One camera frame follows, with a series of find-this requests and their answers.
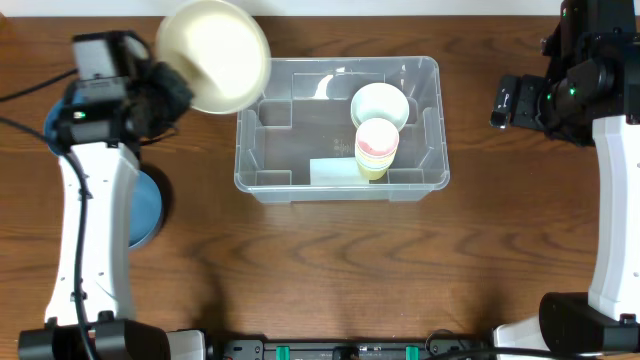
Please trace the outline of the white small bowl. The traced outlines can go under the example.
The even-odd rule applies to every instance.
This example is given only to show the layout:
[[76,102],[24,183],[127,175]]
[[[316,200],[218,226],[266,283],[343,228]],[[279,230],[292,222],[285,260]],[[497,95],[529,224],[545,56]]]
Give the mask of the white small bowl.
[[409,119],[410,106],[407,97],[393,85],[371,83],[355,93],[350,114],[356,128],[369,119],[382,118],[401,131]]

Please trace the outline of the pink cup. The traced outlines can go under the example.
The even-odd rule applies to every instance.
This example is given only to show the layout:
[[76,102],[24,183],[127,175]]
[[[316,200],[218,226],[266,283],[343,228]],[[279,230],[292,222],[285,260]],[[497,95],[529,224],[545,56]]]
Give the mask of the pink cup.
[[372,118],[357,129],[357,148],[367,155],[381,157],[394,152],[399,145],[399,131],[390,121]]

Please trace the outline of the cream white cup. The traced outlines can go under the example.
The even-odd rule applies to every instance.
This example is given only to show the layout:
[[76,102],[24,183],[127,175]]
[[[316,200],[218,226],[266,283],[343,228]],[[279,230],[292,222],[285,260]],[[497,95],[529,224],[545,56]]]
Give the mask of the cream white cup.
[[395,156],[393,154],[386,157],[370,157],[364,156],[363,154],[356,156],[356,160],[360,165],[371,169],[389,167],[393,163],[394,158]]

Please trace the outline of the light blue cup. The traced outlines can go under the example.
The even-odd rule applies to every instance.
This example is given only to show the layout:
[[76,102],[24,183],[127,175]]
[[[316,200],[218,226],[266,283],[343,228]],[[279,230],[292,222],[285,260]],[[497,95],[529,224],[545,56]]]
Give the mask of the light blue cup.
[[372,169],[386,168],[386,167],[389,168],[393,163],[393,161],[366,161],[365,159],[361,159],[361,158],[357,158],[356,162],[357,164],[361,164],[364,167],[369,167]]

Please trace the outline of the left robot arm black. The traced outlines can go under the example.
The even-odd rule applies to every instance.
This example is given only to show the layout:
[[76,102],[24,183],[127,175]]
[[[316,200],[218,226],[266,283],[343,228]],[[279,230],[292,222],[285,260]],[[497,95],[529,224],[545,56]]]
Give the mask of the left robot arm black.
[[39,134],[64,185],[57,278],[41,329],[18,340],[22,359],[205,359],[198,329],[166,332],[136,321],[129,279],[133,195],[143,138],[168,130],[192,93],[169,65],[83,74]]

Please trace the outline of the yellow cup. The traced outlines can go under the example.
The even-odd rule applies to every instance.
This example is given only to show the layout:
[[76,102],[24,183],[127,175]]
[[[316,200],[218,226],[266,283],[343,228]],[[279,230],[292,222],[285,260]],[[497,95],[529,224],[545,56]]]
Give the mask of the yellow cup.
[[358,169],[360,171],[360,174],[369,181],[377,181],[381,179],[388,171],[388,167],[372,169],[369,167],[364,167],[361,164],[358,164]]
[[360,148],[355,149],[357,158],[365,159],[366,161],[392,161],[396,155],[396,150],[382,155],[374,155],[363,151]]

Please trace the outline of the blue bowl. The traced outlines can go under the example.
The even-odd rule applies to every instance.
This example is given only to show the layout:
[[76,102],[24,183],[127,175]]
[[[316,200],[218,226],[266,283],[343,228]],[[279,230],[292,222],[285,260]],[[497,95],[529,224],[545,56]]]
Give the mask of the blue bowl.
[[57,145],[57,141],[56,141],[57,133],[55,130],[55,123],[57,121],[57,118],[60,114],[62,107],[63,107],[63,100],[60,99],[49,110],[43,126],[44,136],[47,139],[47,146],[55,156],[60,156],[62,154],[59,146]]
[[132,198],[129,249],[140,248],[150,242],[159,232],[163,219],[160,189],[152,177],[140,171]]

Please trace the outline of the cream bowl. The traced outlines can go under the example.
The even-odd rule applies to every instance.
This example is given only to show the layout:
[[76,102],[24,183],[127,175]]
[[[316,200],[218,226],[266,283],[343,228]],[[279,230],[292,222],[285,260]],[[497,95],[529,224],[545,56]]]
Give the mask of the cream bowl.
[[191,107],[231,114],[252,105],[271,75],[266,36],[247,12],[226,1],[191,1],[165,17],[156,57],[173,67],[194,97]]

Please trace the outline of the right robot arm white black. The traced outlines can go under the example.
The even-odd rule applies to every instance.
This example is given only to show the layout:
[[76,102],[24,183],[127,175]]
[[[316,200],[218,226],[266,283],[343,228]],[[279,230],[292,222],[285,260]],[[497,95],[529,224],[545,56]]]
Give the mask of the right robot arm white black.
[[593,146],[600,176],[596,265],[585,292],[543,296],[538,313],[492,333],[499,359],[587,358],[639,350],[639,62],[553,58],[547,74],[507,77],[492,113]]

